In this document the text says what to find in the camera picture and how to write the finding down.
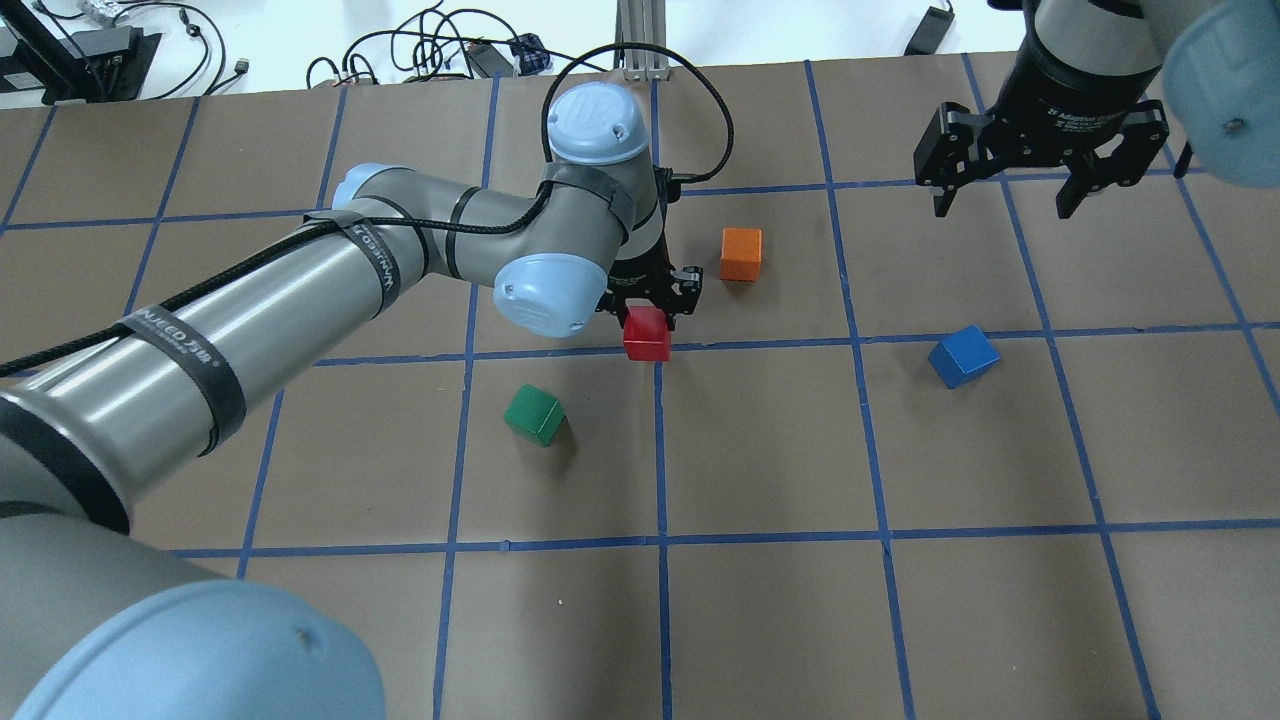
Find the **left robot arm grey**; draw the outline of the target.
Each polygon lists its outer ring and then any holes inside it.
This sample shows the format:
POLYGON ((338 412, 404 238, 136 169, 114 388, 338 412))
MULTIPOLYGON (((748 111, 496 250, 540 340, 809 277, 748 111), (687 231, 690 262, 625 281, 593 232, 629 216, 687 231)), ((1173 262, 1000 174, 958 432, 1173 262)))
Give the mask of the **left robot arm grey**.
POLYGON ((549 92, 530 199, 365 163, 282 241, 106 331, 8 364, 3 391, 5 719, 384 719, 378 662, 291 592, 131 534, 134 506, 420 281, 492 290, 548 338, 701 291, 666 251, 699 174, 652 156, 626 88, 549 92))

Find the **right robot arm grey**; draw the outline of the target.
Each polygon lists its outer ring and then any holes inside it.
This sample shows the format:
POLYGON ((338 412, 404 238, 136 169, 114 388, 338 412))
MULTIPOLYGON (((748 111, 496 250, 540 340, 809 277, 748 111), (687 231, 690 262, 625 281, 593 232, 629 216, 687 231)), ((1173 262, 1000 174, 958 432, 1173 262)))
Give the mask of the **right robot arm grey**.
POLYGON ((1068 219, 1147 173, 1176 120, 1190 161, 1231 184, 1277 186, 1275 1, 997 1, 1025 33, 991 109, 938 106, 914 179, 946 217, 957 191, 1011 168, 1065 168, 1068 219))

